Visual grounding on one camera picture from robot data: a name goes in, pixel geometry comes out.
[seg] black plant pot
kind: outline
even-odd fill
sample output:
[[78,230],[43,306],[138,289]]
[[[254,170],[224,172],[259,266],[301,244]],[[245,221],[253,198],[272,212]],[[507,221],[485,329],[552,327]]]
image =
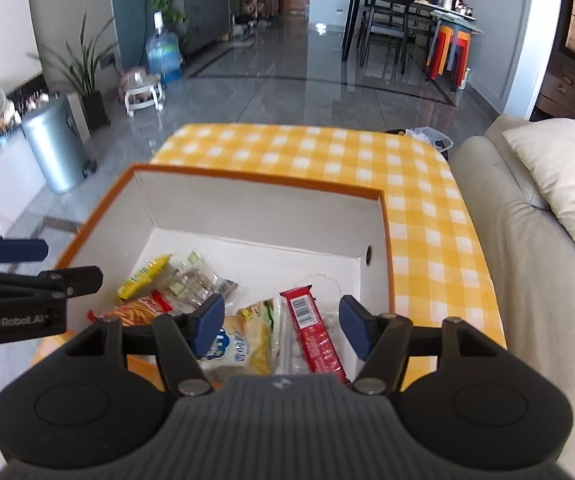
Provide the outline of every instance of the black plant pot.
[[83,97],[82,103],[90,132],[110,124],[109,118],[105,113],[103,96],[100,92],[94,92],[92,95]]

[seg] floor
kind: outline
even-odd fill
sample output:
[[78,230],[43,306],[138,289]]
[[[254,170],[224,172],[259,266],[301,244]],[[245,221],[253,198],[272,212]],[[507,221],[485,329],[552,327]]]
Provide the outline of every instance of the floor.
[[[482,135],[493,121],[489,105],[470,91],[450,94],[449,82],[426,83],[421,49],[405,76],[384,46],[371,48],[364,68],[352,51],[341,63],[342,34],[308,30],[297,18],[260,28],[256,43],[221,44],[193,60],[184,78],[167,89],[165,110],[136,112],[130,120],[113,95],[106,98],[111,126],[88,146],[98,171],[64,196],[45,189],[8,236],[44,238],[50,246],[40,264],[0,270],[35,274],[49,269],[99,199],[125,170],[151,158],[186,123],[278,123],[386,131],[432,126],[455,142]],[[0,345],[0,391],[26,370],[38,340]],[[0,468],[4,460],[0,455]]]

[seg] orange-rimmed box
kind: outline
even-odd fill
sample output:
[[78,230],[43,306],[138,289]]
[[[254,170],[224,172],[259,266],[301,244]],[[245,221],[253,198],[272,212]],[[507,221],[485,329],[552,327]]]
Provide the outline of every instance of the orange-rimmed box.
[[[103,287],[70,300],[71,332],[46,340],[37,358],[88,326],[90,309],[112,309],[117,288],[164,253],[183,257],[199,250],[220,276],[239,283],[232,300],[240,308],[313,285],[322,311],[337,309],[340,298],[352,294],[373,314],[393,312],[386,218],[383,192],[372,188],[237,171],[132,166],[57,264],[99,266]],[[360,362],[344,336],[338,350],[352,380]],[[160,385],[154,365],[130,358],[129,367]]]

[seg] beige couch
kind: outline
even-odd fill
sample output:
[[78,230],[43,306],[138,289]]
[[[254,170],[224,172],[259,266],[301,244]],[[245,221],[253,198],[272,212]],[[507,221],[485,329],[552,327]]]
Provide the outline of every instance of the beige couch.
[[574,428],[559,462],[575,477],[575,244],[502,132],[501,116],[450,166],[490,269],[509,350],[570,399]]

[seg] gray cabinet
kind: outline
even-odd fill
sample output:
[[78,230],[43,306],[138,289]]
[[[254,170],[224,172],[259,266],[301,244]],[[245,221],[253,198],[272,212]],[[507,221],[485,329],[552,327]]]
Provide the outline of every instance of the gray cabinet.
[[192,54],[217,41],[230,31],[228,0],[174,0],[174,7],[187,16],[186,23],[174,29],[181,40],[183,54]]

